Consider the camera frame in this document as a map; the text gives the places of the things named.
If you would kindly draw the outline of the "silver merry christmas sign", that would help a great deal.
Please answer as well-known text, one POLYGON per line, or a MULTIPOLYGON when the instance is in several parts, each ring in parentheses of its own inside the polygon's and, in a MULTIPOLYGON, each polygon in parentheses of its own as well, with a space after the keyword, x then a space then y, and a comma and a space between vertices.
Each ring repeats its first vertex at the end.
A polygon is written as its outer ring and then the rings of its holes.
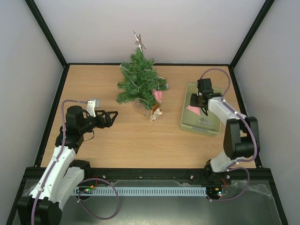
POLYGON ((207 126, 207 127, 213 127, 214 126, 214 122, 212 120, 208 120, 206 118, 200 118, 197 121, 197 124, 201 125, 201 126, 207 126))

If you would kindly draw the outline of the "green perforated plastic basket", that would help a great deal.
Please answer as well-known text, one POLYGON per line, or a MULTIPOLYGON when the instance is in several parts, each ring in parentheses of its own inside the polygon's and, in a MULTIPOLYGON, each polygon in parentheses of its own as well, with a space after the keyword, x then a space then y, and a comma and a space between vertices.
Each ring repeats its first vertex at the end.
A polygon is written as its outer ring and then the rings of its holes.
POLYGON ((186 109, 186 107, 190 104, 191 94, 193 93, 196 94, 197 91, 198 88, 195 83, 187 84, 185 100, 184 100, 182 115, 180 120, 180 129, 188 132, 210 136, 210 137, 217 136, 221 131, 221 121, 214 113, 208 112, 208 116, 206 116, 200 109, 201 115, 196 115, 186 109), (212 120, 214 122, 214 126, 207 127, 207 126, 198 125, 197 121, 200 118, 206 118, 208 120, 212 120))

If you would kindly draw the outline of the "pink felt bow ornament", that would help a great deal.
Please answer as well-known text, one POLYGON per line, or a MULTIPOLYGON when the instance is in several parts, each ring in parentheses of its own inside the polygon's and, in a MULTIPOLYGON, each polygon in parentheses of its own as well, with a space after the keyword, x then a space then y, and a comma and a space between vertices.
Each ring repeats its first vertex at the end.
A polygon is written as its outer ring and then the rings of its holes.
POLYGON ((160 91, 160 90, 153 90, 152 94, 153 94, 155 100, 158 103, 162 102, 162 91, 160 91))

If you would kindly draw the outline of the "snowman ornament brown hat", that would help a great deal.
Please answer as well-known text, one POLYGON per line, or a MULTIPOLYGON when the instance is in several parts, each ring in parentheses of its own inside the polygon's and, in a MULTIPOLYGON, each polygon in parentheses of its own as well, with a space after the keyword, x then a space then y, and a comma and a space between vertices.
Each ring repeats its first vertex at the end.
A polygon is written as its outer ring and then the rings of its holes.
POLYGON ((153 106, 151 110, 151 116, 150 116, 150 121, 153 122, 156 120, 158 116, 162 114, 162 111, 160 109, 160 104, 156 104, 153 106))

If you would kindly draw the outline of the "silver star ornament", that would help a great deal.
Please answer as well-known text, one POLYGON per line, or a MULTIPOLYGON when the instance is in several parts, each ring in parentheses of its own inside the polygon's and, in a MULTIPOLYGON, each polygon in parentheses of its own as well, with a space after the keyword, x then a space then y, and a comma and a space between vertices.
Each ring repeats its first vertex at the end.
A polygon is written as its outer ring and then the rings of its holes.
POLYGON ((141 52, 143 52, 144 50, 146 50, 144 44, 142 43, 142 38, 141 35, 137 35, 134 31, 134 36, 135 36, 135 44, 138 46, 138 48, 140 49, 141 52))

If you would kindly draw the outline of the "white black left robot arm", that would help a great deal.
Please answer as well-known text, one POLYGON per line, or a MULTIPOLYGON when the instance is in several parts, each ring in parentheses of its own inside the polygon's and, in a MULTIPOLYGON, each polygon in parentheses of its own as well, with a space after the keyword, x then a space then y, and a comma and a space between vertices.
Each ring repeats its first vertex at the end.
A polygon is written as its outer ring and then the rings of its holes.
POLYGON ((90 181, 90 163, 75 157, 84 142, 84 135, 95 128, 109 128, 118 112, 71 106, 62 117, 52 158, 42 177, 27 196, 18 200, 17 210, 22 225, 58 225, 63 208, 77 185, 90 181))

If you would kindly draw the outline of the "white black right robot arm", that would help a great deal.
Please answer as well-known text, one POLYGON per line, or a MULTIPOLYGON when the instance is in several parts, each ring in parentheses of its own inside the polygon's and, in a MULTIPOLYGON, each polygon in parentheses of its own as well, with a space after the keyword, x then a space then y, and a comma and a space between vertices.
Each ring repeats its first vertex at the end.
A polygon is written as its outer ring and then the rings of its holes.
POLYGON ((258 121, 230 106, 223 94, 213 90, 209 78, 199 79, 197 88, 198 92, 191 95, 190 106, 200 108, 206 116, 215 114, 225 125, 223 151, 204 167, 205 180, 213 184, 232 166, 256 159, 260 149, 258 121))

